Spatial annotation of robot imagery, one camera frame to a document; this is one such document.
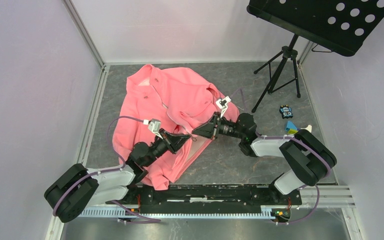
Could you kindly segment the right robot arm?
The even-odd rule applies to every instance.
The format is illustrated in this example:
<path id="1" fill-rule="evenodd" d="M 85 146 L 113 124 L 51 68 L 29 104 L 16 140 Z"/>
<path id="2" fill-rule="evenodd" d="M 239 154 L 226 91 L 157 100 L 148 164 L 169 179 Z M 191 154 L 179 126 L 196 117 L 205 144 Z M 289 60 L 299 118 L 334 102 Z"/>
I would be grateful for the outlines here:
<path id="1" fill-rule="evenodd" d="M 290 170 L 268 187 L 269 199 L 275 204 L 282 204 L 294 190 L 316 186 L 337 164 L 335 155 L 307 129 L 302 128 L 292 135 L 262 135 L 257 132 L 257 124 L 249 113 L 241 113 L 236 121 L 232 121 L 215 112 L 192 133 L 211 140 L 218 135 L 238 138 L 240 150 L 249 157 L 284 158 Z"/>

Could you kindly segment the pink zip-up jacket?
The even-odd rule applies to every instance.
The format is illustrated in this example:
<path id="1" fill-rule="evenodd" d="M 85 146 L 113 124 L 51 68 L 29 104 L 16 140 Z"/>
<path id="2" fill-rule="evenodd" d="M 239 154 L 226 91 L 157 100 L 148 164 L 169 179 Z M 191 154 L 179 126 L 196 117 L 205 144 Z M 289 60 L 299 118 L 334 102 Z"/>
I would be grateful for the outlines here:
<path id="1" fill-rule="evenodd" d="M 136 143 L 153 142 L 155 135 L 143 120 L 157 119 L 167 132 L 190 134 L 219 111 L 216 100 L 223 97 L 213 83 L 190 68 L 144 65 L 126 79 L 126 96 L 113 133 L 113 147 L 121 160 L 126 160 Z M 176 154 L 166 152 L 148 166 L 142 182 L 157 191 L 167 190 L 210 143 L 210 139 L 194 135 Z"/>

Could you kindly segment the white object behind arm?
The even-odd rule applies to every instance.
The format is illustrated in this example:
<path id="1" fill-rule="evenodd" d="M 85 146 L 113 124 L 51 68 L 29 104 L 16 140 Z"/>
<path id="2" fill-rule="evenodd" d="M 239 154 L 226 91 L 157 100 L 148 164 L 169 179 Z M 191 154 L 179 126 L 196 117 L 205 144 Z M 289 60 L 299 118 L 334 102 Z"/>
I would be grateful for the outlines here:
<path id="1" fill-rule="evenodd" d="M 313 126 L 311 124 L 309 124 L 307 127 L 303 127 L 304 130 L 307 130 L 308 132 L 312 132 L 313 130 Z"/>

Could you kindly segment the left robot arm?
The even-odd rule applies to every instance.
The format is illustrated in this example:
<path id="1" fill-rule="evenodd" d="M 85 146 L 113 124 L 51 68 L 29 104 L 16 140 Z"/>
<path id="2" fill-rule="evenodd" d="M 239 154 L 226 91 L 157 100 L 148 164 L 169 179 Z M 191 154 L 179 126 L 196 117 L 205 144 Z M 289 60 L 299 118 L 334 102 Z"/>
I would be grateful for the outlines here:
<path id="1" fill-rule="evenodd" d="M 52 214 L 63 223 L 94 205 L 113 200 L 131 204 L 137 198 L 137 190 L 131 185 L 145 178 L 149 173 L 146 168 L 167 152 L 176 154 L 190 138 L 189 134 L 161 128 L 150 144 L 136 143 L 121 166 L 92 169 L 81 163 L 72 165 L 44 192 L 44 198 Z"/>

